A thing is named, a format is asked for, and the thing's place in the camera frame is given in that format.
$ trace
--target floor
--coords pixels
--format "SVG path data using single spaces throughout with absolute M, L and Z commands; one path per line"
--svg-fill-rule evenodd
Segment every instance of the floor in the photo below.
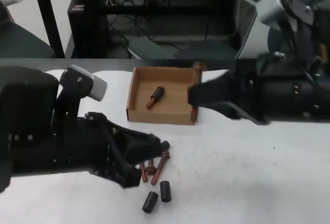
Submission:
M 158 1 L 165 5 L 169 3 L 169 0 Z M 67 48 L 71 35 L 67 15 L 69 2 L 70 0 L 52 0 L 53 10 L 64 51 Z M 142 4 L 143 0 L 133 0 L 133 2 L 135 4 Z M 218 5 L 219 2 L 220 0 L 171 0 L 171 4 L 174 5 Z M 37 0 L 24 0 L 19 4 L 9 6 L 9 11 L 16 23 L 48 43 Z M 219 17 L 212 16 L 159 16 L 148 19 L 140 18 L 138 19 L 138 27 L 141 27 L 141 29 L 136 29 L 135 22 L 125 16 L 116 17 L 109 15 L 108 19 L 112 27 L 119 31 L 128 40 L 136 38 L 137 33 L 140 36 L 146 36 L 146 33 L 143 31 L 145 30 L 154 41 L 171 42 L 181 48 L 189 46 L 191 42 L 203 40 L 206 33 L 208 33 L 207 39 L 219 39 L 225 35 L 222 20 Z M 114 44 L 111 46 L 108 58 L 126 58 L 126 42 L 123 38 L 120 38 L 117 32 L 113 32 L 111 39 Z M 171 45 L 163 46 L 172 52 L 178 51 L 177 48 Z

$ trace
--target white tablecloth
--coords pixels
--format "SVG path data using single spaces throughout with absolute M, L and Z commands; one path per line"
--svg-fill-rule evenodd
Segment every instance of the white tablecloth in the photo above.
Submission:
M 152 214 L 141 210 L 149 191 L 160 193 L 151 178 L 125 190 L 89 173 L 13 178 L 0 195 L 1 224 L 329 223 L 329 125 L 256 126 L 203 108 L 196 126 L 129 123 L 131 73 L 96 75 L 108 82 L 106 96 L 100 103 L 84 99 L 79 114 L 103 112 L 121 126 L 168 140 L 171 158 L 160 180 L 170 181 L 172 201 L 159 196 Z

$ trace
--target open cardboard tray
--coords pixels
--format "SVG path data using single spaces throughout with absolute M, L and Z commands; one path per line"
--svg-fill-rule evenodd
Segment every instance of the open cardboard tray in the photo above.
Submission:
M 197 108 L 188 104 L 188 87 L 201 81 L 197 68 L 134 68 L 127 101 L 127 120 L 153 124 L 193 125 Z M 147 109 L 146 104 L 158 86 L 165 87 L 163 97 Z

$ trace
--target gray chair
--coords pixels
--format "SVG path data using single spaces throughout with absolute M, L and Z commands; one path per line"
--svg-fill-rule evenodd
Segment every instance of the gray chair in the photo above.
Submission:
M 259 0 L 239 0 L 237 35 L 239 47 L 228 41 L 203 41 L 172 54 L 146 38 L 130 42 L 129 50 L 136 58 L 142 59 L 237 59 L 255 58 L 269 51 L 280 50 L 283 46 L 281 33 L 270 29 L 257 18 L 255 5 Z M 301 0 L 313 6 L 323 0 Z
M 23 0 L 0 0 L 0 58 L 55 58 L 54 50 L 16 24 L 7 6 Z

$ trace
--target desk leg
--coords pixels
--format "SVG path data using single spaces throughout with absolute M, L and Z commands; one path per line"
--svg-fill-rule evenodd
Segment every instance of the desk leg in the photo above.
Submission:
M 64 58 L 63 46 L 56 24 L 52 2 L 51 0 L 38 0 L 38 4 L 50 46 L 58 58 Z

